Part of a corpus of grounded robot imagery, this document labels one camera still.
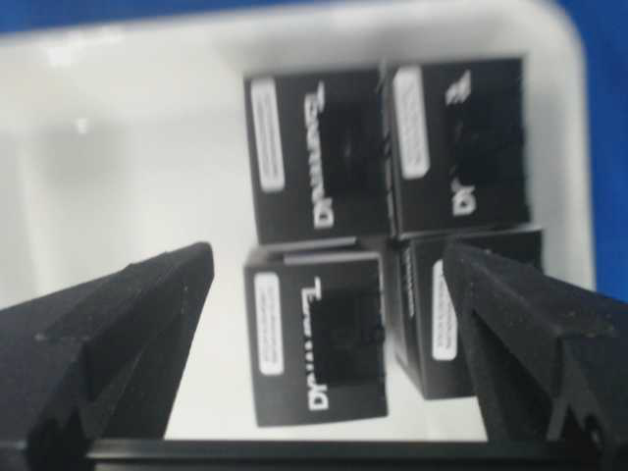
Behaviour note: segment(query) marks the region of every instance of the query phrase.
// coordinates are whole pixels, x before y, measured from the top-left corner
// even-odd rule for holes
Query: barcode label
[[[259,371],[265,376],[283,375],[284,340],[279,277],[271,272],[258,273],[253,283]]]
[[[420,67],[403,67],[392,80],[401,174],[420,179],[430,170],[423,78]]]
[[[277,110],[277,90],[272,78],[260,78],[253,81],[251,108],[262,190],[281,191],[286,186],[286,177]]]
[[[432,356],[451,361],[458,354],[458,320],[443,273],[443,260],[432,268]]]

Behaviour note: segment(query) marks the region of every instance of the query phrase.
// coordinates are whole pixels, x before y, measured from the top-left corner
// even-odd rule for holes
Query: black box
[[[244,81],[257,235],[303,248],[392,230],[377,69]]]
[[[542,232],[538,229],[433,235],[401,244],[397,264],[401,305],[392,310],[397,316],[392,322],[395,351],[427,399],[473,395],[443,275],[443,253],[453,240],[541,267]]]
[[[380,257],[269,255],[244,269],[260,426],[385,416]]]
[[[399,238],[530,220],[521,60],[395,66],[384,94]]]

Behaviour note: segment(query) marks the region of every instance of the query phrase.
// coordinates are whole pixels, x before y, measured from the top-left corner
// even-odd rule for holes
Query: white plastic bin
[[[425,402],[389,358],[390,416],[259,429],[242,264],[255,244],[242,75],[525,55],[534,221],[545,267],[594,283],[582,51],[538,1],[268,9],[0,40],[0,305],[203,239],[216,280],[168,436],[481,440],[474,399]]]

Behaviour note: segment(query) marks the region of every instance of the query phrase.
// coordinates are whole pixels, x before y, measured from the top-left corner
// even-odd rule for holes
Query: blue surface
[[[308,0],[4,0],[0,32]],[[628,300],[628,2],[559,0],[587,51],[598,289]]]

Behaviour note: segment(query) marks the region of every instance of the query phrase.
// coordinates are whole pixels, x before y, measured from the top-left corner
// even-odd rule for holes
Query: white label
[[[432,268],[432,356],[451,361],[458,353],[458,320],[443,273],[443,260]]]
[[[401,174],[420,179],[430,170],[421,68],[399,69],[392,80]]]
[[[254,80],[251,84],[251,108],[255,128],[255,146],[259,181],[266,192],[281,191],[286,186],[284,154],[277,111],[277,91],[272,78]]]
[[[265,376],[283,375],[284,341],[279,277],[270,272],[258,273],[253,283],[255,284],[259,371]]]

